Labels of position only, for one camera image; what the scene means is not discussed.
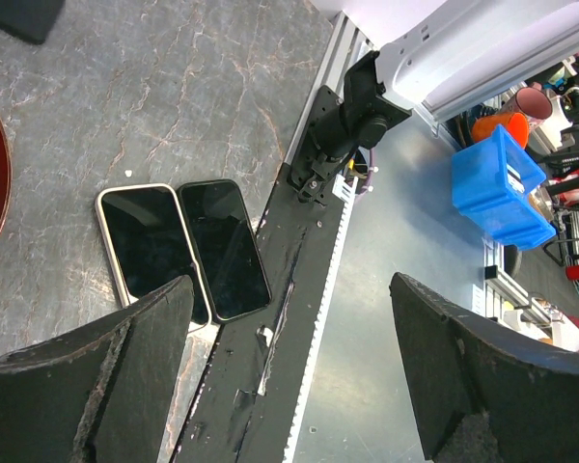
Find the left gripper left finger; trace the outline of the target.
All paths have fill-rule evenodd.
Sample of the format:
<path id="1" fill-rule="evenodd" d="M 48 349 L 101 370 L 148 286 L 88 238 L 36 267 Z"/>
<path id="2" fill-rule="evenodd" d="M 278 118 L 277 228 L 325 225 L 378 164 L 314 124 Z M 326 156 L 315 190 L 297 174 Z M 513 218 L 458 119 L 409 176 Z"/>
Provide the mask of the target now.
<path id="1" fill-rule="evenodd" d="M 178 277 L 0 358 L 0 462 L 154 462 L 192 317 Z"/>

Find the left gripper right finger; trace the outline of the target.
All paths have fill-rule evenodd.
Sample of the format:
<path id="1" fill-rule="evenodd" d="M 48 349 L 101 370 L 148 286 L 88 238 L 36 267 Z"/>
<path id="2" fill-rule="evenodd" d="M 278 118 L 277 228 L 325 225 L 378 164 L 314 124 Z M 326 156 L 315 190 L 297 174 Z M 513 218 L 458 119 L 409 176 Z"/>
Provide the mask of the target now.
<path id="1" fill-rule="evenodd" d="M 579 462 L 579 353 L 396 273 L 390 296 L 425 459 Z"/>

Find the black folding phone stand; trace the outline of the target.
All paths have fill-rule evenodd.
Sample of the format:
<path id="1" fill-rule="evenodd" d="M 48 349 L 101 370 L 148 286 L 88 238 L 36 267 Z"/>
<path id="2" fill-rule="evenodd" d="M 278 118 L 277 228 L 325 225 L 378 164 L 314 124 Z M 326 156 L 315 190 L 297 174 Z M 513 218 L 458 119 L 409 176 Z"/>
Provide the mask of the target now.
<path id="1" fill-rule="evenodd" d="M 65 0 L 0 0 L 0 30 L 31 44 L 45 43 Z"/>

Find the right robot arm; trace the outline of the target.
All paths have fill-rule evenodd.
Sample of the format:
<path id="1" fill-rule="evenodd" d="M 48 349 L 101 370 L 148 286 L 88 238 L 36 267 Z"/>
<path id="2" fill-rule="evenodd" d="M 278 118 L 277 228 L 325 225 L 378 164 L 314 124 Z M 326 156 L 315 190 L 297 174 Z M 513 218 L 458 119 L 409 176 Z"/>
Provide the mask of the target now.
<path id="1" fill-rule="evenodd" d="M 579 1 L 446 1 L 358 59 L 342 15 L 289 149 L 287 182 L 302 203 L 360 148 L 424 107 L 443 122 L 579 49 Z"/>

